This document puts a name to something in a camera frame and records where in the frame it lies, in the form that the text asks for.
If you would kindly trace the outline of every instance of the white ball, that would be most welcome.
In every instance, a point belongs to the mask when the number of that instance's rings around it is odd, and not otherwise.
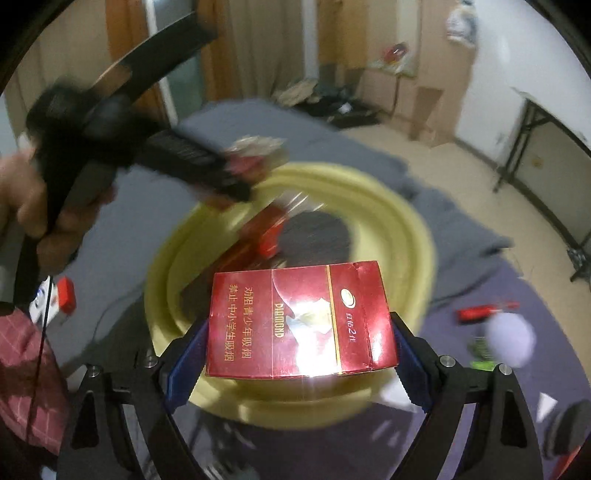
[[[494,359],[511,368],[523,367],[534,354],[534,328],[516,313],[495,313],[485,323],[486,344]]]

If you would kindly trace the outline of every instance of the blue gripper pad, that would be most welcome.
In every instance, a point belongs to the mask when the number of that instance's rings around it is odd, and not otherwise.
[[[394,322],[392,322],[392,328],[394,329],[396,348],[398,350],[398,366],[395,367],[398,378],[402,382],[410,401],[421,407],[425,413],[428,413],[433,406],[429,376]]]
[[[189,401],[195,383],[205,368],[208,334],[209,321],[207,320],[203,322],[197,335],[189,341],[187,349],[168,375],[165,402],[170,412],[174,412]]]

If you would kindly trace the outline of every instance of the cigarette pack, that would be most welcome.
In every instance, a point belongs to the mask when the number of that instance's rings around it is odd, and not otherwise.
[[[398,365],[378,263],[217,273],[207,374],[289,379]]]

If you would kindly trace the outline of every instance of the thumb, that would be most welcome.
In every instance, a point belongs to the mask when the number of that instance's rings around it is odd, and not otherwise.
[[[47,229],[47,188],[32,156],[29,150],[0,160],[0,203],[16,211],[27,235],[39,238]]]

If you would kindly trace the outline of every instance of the beige floor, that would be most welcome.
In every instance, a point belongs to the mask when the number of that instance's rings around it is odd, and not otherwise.
[[[399,155],[425,183],[447,192],[472,217],[511,237],[507,258],[558,320],[591,378],[591,292],[584,281],[571,283],[573,266],[558,233],[513,187],[492,193],[496,174],[455,144],[429,149],[389,127],[356,128],[347,135],[376,150]]]

